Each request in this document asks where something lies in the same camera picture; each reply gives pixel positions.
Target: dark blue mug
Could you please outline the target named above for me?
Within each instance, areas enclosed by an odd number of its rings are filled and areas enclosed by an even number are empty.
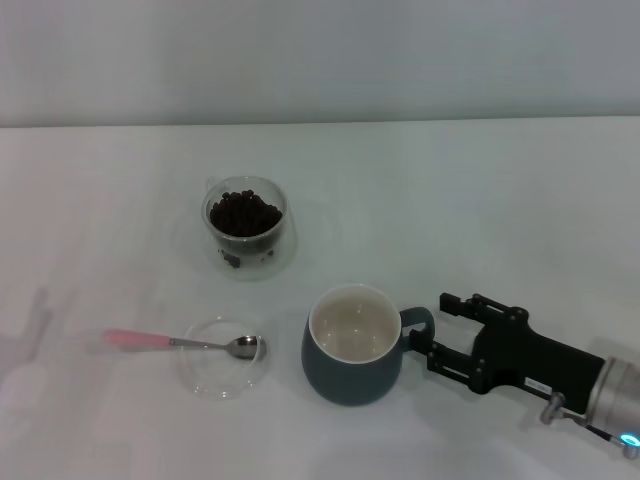
[[[309,314],[302,340],[304,373],[334,403],[378,400],[395,384],[409,350],[402,328],[420,323],[433,336],[433,316],[426,308],[399,312],[386,294],[366,285],[333,288]]]

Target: spoon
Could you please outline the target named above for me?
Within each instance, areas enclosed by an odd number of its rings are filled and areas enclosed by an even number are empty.
[[[172,338],[166,335],[155,333],[134,332],[131,330],[106,330],[102,335],[105,343],[116,347],[124,348],[167,348],[167,347],[188,347],[225,350],[232,357],[242,360],[253,360],[258,351],[258,337],[247,335],[238,337],[226,345],[217,343],[197,342],[184,338]]]

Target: white tabletop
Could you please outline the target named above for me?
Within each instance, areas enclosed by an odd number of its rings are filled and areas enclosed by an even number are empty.
[[[484,396],[406,357],[359,408],[301,369],[306,314],[363,282],[436,314],[480,292],[539,333],[640,360],[640,118],[0,131],[0,477],[11,480],[637,478],[638,463],[544,402]],[[205,180],[265,176],[299,246],[265,281],[203,251]],[[180,335],[217,313],[261,325],[272,362],[232,401],[193,395],[174,352],[105,354],[105,327]]]

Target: mug rim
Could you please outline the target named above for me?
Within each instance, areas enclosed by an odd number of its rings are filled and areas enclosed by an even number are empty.
[[[314,316],[315,310],[318,308],[318,305],[320,304],[320,302],[322,300],[324,300],[330,294],[336,292],[337,290],[344,290],[346,288],[353,288],[353,287],[362,287],[362,288],[364,288],[366,290],[370,290],[370,291],[376,293],[377,295],[380,295],[386,302],[389,303],[389,305],[393,308],[393,311],[395,312],[394,316],[396,318],[396,330],[397,330],[396,335],[395,335],[396,340],[394,342],[392,342],[391,345],[389,345],[389,348],[387,348],[384,352],[382,352],[381,354],[379,354],[379,355],[377,355],[377,356],[375,356],[373,358],[370,358],[368,360],[357,360],[356,361],[356,360],[346,360],[344,358],[336,357],[332,353],[330,353],[327,350],[325,350],[325,348],[320,344],[320,342],[318,342],[318,339],[316,338],[316,335],[315,335],[315,333],[313,331],[313,316]],[[313,339],[313,342],[316,344],[316,346],[322,351],[322,353],[324,353],[328,357],[330,357],[330,358],[332,358],[335,361],[340,362],[340,363],[346,363],[346,364],[350,364],[350,365],[364,365],[364,364],[367,364],[367,363],[375,362],[376,360],[380,360],[382,357],[384,357],[389,352],[391,352],[391,350],[393,350],[393,348],[398,343],[397,339],[400,338],[400,334],[402,333],[402,318],[400,317],[400,311],[398,310],[398,307],[396,306],[395,302],[391,299],[391,297],[389,295],[384,293],[382,290],[379,290],[379,289],[377,289],[375,287],[372,287],[371,285],[365,285],[364,283],[347,283],[347,284],[337,285],[335,287],[332,287],[329,290],[326,290],[322,295],[320,295],[318,297],[318,299],[313,304],[313,307],[311,307],[311,311],[309,312],[309,332],[311,333],[311,338]]]

